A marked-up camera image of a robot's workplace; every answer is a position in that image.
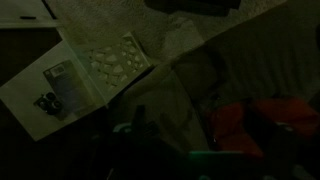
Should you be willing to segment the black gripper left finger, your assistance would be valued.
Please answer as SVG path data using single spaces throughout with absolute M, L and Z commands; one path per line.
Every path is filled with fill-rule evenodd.
M 136 107 L 131 129 L 133 137 L 139 140 L 151 139 L 157 136 L 157 124 L 154 121 L 147 120 L 144 105 L 138 105 Z

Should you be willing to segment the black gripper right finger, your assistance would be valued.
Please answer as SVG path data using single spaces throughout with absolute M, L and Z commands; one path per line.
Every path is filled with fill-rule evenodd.
M 302 135 L 285 123 L 275 123 L 253 115 L 253 139 L 264 156 L 296 156 L 305 143 Z

